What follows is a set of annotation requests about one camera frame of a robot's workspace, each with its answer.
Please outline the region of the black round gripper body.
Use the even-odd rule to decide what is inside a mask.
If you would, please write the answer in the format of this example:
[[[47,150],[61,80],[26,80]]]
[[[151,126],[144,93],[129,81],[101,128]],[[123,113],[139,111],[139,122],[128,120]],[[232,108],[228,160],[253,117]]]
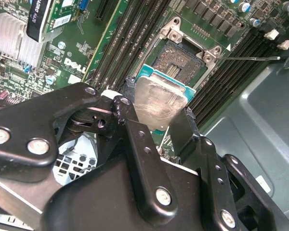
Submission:
[[[199,177],[163,162],[178,199],[164,226],[140,215],[124,156],[120,155],[58,190],[47,203],[42,231],[202,231]]]

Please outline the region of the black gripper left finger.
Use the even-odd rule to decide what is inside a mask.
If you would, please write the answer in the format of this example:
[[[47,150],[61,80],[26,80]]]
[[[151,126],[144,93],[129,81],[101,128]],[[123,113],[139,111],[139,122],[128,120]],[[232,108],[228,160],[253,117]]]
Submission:
[[[96,90],[77,83],[1,110],[0,128],[10,137],[0,144],[0,176],[22,182],[46,179],[68,119],[99,100]],[[96,169],[124,156],[140,215],[149,224],[165,225],[176,216],[177,199],[148,127],[122,96],[114,98],[111,110],[114,135],[101,153],[104,163]]]

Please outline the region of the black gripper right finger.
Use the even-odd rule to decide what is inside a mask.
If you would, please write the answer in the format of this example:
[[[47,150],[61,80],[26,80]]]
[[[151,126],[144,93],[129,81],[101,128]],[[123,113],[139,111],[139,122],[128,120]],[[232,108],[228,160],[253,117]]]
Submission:
[[[200,178],[201,221],[208,231],[276,231],[276,205],[234,156],[219,157],[186,107],[170,123],[174,153]]]

